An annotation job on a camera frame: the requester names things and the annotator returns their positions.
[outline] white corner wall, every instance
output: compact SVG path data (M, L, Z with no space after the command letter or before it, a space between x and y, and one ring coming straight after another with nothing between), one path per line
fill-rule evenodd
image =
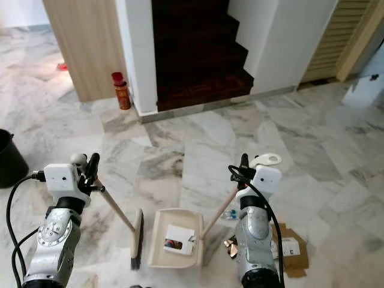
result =
M248 49L244 69L256 75L278 0L230 0L228 14L240 22L236 41Z
M338 0L230 0L240 21L237 42L248 49L251 93L300 83Z
M157 113L151 0L115 0L128 81L140 116Z
M42 0L0 0L0 28L49 24Z
M300 83L337 0L280 0L255 75L253 93Z

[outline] robotic arm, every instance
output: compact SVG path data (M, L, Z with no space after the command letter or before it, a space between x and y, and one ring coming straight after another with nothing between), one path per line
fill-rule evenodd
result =
M282 253L279 253L279 281L271 252L272 229L269 222L271 218L275 220L275 216L268 204L281 179L281 172L269 166L280 162L280 156L264 154L248 165L248 155L243 154L239 167L229 166L233 173L231 180L237 181L239 188L236 201L241 211L235 228L238 242L236 262L244 288L284 287Z
M44 168L48 191L57 204L48 208L38 229L37 249L23 288L63 288L68 283L80 239L81 214L91 202L91 191L100 190L92 186L100 156L93 154L88 163L85 155L77 155L76 160Z

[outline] red object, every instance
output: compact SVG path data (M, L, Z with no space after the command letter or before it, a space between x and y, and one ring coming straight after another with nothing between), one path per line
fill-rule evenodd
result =
M68 67L66 65L66 63L59 63L58 66L57 66L57 70L60 70L60 71L68 71Z
M115 86L116 96L118 97L121 110L128 110L131 107L130 96L127 89L127 83L121 72L112 73L113 84Z

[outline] dustpan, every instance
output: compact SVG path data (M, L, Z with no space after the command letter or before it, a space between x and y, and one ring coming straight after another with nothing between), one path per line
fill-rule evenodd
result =
M164 250L164 237L169 224L193 229L196 243L192 255L181 255ZM186 209L171 208L156 211L148 265L156 268L190 268L201 266L203 257L203 216Z

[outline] wooden door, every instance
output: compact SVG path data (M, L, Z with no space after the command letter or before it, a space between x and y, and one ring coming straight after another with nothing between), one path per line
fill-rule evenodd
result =
M79 100L114 97L111 73L128 79L115 1L43 1Z
M340 0L301 82L335 77L381 2Z

